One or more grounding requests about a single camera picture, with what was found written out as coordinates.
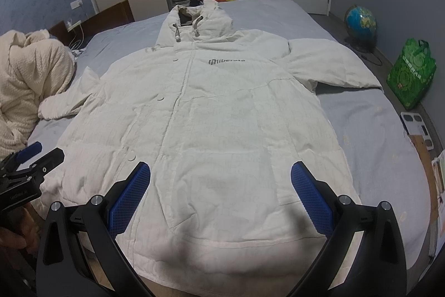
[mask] globe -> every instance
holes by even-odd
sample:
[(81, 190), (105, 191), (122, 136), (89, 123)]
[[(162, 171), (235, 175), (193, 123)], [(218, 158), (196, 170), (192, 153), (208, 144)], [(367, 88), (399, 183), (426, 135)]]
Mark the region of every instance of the globe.
[(377, 21), (369, 9), (354, 5), (346, 11), (344, 24), (353, 46), (373, 49), (377, 42)]

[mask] jacket hood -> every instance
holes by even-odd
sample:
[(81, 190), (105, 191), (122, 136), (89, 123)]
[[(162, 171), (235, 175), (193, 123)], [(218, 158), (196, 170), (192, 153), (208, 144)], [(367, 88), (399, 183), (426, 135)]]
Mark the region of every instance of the jacket hood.
[[(192, 17), (192, 25), (181, 26), (179, 13)], [(156, 46), (172, 47), (178, 42), (208, 41), (234, 33), (232, 18), (214, 0), (198, 7), (175, 6), (162, 24)]]

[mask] jacket's right sleeve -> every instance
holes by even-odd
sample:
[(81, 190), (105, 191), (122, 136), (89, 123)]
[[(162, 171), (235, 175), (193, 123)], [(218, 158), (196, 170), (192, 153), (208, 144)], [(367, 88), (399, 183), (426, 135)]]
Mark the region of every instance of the jacket's right sleeve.
[(58, 95), (44, 99), (39, 105), (39, 118), (45, 120), (59, 119), (79, 113), (88, 97), (99, 90), (101, 80), (89, 67), (71, 87)]

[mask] bed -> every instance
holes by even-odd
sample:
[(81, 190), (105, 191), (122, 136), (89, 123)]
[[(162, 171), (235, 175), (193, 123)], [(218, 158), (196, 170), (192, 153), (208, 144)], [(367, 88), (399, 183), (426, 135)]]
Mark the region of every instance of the bed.
[[(260, 29), (288, 40), (335, 40), (290, 0), (243, 0), (220, 6), (234, 20), (235, 29)], [(153, 46), (165, 18), (163, 14), (97, 34), (77, 58), (74, 80), (87, 66), (101, 76), (114, 61)], [(388, 200), (393, 205), (409, 269), (424, 243), (430, 214), (428, 183), (417, 151), (380, 89), (319, 84), (316, 92), (346, 154), (362, 203), (376, 206)], [(71, 120), (40, 121), (29, 143), (40, 141), (44, 152), (52, 150)]]

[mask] metal screw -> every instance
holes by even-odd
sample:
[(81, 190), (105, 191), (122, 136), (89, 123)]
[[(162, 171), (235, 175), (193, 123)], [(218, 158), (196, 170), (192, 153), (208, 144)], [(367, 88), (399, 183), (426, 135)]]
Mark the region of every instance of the metal screw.
[(102, 203), (103, 197), (101, 195), (95, 195), (91, 198), (92, 205), (99, 205)]
[(59, 202), (54, 202), (51, 204), (51, 210), (57, 211), (60, 208), (60, 203)]
[(382, 202), (381, 206), (384, 210), (391, 210), (391, 204), (388, 202)]
[(338, 197), (338, 200), (340, 203), (342, 203), (343, 205), (349, 205), (351, 204), (351, 198), (348, 197), (347, 195), (340, 195)]

